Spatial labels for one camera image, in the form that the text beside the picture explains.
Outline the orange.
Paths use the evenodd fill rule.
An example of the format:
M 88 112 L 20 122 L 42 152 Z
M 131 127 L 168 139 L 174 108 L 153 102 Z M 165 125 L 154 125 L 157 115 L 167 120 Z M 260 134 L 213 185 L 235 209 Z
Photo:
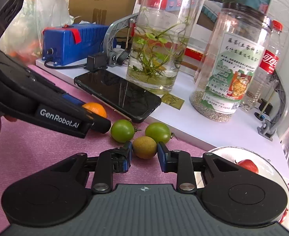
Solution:
M 91 111 L 95 114 L 98 114 L 99 116 L 101 116 L 103 118 L 107 118 L 106 109 L 99 103 L 89 102 L 89 103 L 83 104 L 82 107 L 88 111 Z

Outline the brown-green round fruit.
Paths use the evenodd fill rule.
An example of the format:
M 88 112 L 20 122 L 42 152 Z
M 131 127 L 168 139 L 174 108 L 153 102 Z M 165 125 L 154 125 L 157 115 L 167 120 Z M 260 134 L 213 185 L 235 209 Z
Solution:
M 136 138 L 132 143 L 134 154 L 141 159 L 151 159 L 157 153 L 157 143 L 148 136 Z

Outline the red bell-shaped fruit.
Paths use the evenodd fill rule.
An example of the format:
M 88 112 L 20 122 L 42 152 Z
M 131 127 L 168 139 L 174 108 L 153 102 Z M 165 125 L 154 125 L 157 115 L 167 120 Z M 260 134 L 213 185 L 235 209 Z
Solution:
M 245 168 L 253 173 L 258 174 L 259 170 L 258 167 L 249 159 L 241 160 L 239 162 L 236 162 L 236 164 L 242 168 Z

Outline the green tomato left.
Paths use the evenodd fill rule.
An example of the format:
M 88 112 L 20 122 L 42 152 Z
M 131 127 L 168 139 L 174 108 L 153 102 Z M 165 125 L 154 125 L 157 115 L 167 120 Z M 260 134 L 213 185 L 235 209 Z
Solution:
M 117 142 L 125 143 L 133 139 L 135 130 L 131 122 L 125 119 L 120 119 L 114 122 L 110 134 Z

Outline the green tomato right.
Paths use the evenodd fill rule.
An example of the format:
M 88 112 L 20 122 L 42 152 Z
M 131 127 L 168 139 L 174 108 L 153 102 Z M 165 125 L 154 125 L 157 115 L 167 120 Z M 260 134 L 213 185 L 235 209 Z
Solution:
M 145 135 L 151 137 L 156 143 L 166 144 L 171 139 L 171 131 L 164 123 L 151 123 L 145 129 Z

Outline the black smartphone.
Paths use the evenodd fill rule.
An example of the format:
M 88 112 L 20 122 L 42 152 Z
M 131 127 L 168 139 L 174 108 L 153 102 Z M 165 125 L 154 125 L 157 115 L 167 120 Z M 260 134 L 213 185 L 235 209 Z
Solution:
M 74 83 L 137 124 L 162 102 L 154 93 L 104 69 L 79 75 L 74 78 Z

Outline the white raised board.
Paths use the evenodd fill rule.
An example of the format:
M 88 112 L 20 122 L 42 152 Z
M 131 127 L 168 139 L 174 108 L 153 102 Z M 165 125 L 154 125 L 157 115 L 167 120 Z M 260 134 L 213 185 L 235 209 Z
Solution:
M 192 77 L 180 73 L 172 93 L 184 98 L 182 108 L 178 110 L 162 103 L 144 122 L 136 125 L 140 131 L 135 136 L 143 136 L 150 123 L 162 122 L 175 134 L 167 144 L 169 148 L 181 149 L 192 156 L 199 156 L 215 147 L 243 147 L 268 160 L 284 180 L 289 182 L 289 169 L 278 136 L 274 136 L 272 141 L 260 136 L 257 128 L 261 122 L 251 113 L 240 109 L 226 123 L 215 122 L 202 116 L 189 101 L 193 88 Z M 51 150 L 59 158 L 75 152 L 99 153 L 119 145 L 110 133 L 90 131 L 86 138 L 77 138 L 42 127 L 34 127 L 33 133 L 33 143 L 38 149 Z

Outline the blue power box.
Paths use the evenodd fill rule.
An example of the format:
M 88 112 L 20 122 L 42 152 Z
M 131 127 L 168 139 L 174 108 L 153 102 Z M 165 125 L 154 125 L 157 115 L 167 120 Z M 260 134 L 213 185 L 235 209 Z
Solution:
M 103 51 L 108 26 L 79 23 L 43 30 L 42 60 L 65 66 Z

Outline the pink floral tablecloth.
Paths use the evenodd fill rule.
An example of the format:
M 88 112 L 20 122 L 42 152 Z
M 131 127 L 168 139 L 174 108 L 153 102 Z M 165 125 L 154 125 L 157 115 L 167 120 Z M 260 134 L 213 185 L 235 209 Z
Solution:
M 96 102 L 92 96 L 81 91 L 35 65 L 31 69 L 54 82 L 58 87 L 83 102 Z M 57 133 L 21 120 L 9 122 L 2 118 L 0 132 L 0 232 L 8 225 L 1 208 L 1 196 L 7 186 L 37 171 L 47 168 L 78 152 L 85 152 L 89 157 L 98 156 L 102 151 L 119 147 L 110 133 L 99 134 L 89 131 L 85 139 Z M 205 152 L 180 138 L 173 137 L 167 144 L 170 150 L 183 150 L 191 156 L 200 157 Z M 134 184 L 175 184 L 174 173 L 162 173 L 158 158 L 150 160 L 132 158 L 132 165 L 125 174 L 114 174 L 114 185 L 118 183 Z

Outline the gold sticker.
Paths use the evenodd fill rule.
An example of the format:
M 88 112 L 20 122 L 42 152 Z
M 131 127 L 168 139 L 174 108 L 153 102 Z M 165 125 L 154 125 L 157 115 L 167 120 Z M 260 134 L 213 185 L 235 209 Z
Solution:
M 178 110 L 180 110 L 184 104 L 183 99 L 178 98 L 177 96 L 174 96 L 173 94 L 170 94 L 170 93 L 164 94 L 161 97 L 161 99 L 164 104 L 167 104 Z

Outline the white plate dark rim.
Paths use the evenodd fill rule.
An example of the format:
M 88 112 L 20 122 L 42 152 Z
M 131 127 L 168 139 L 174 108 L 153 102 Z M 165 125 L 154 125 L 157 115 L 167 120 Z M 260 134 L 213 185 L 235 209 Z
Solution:
M 279 184 L 285 190 L 288 198 L 286 216 L 284 220 L 282 220 L 281 225 L 289 230 L 289 188 L 283 177 L 268 160 L 264 159 L 257 153 L 242 147 L 220 147 L 215 148 L 209 152 L 214 153 L 215 155 L 220 156 L 235 164 L 242 160 L 249 159 L 258 168 L 258 174 L 260 176 L 266 177 Z

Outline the clear plastic jar with label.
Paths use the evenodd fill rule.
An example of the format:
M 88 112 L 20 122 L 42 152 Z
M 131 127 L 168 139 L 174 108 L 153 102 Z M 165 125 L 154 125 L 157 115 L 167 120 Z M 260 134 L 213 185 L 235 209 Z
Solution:
M 203 116 L 227 122 L 237 111 L 271 36 L 271 20 L 237 2 L 225 2 L 202 58 L 190 103 Z

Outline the glass vase with plant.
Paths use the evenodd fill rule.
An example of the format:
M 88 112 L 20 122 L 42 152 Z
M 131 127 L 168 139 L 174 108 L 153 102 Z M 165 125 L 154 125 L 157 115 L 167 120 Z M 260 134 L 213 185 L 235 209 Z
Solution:
M 141 0 L 140 9 L 145 1 Z M 138 35 L 134 27 L 126 75 L 129 81 L 158 95 L 172 90 L 201 2 L 168 0 L 167 28 L 156 35 Z

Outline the cola bottle red label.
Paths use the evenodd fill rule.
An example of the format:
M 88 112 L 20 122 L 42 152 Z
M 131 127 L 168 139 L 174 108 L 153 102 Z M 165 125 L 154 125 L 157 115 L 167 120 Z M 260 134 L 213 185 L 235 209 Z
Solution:
M 265 49 L 260 65 L 256 69 L 254 78 L 241 103 L 241 108 L 244 111 L 250 111 L 255 106 L 263 88 L 267 86 L 276 69 L 281 52 L 280 35 L 282 30 L 282 23 L 277 20 L 273 20 L 269 45 Z

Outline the grey stand bracket right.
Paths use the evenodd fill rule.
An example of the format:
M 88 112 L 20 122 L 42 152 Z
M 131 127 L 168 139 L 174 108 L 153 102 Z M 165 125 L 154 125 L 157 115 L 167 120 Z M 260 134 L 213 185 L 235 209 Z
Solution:
M 284 89 L 283 80 L 276 70 L 271 77 L 271 80 L 273 81 L 273 91 L 267 100 L 266 105 L 262 111 L 254 113 L 255 117 L 262 122 L 262 125 L 257 127 L 258 134 L 269 141 L 273 141 L 273 137 L 276 135 L 277 129 L 286 118 L 289 109 L 288 94 Z M 274 102 L 274 111 L 269 116 L 269 119 L 262 119 L 262 115 L 271 101 Z

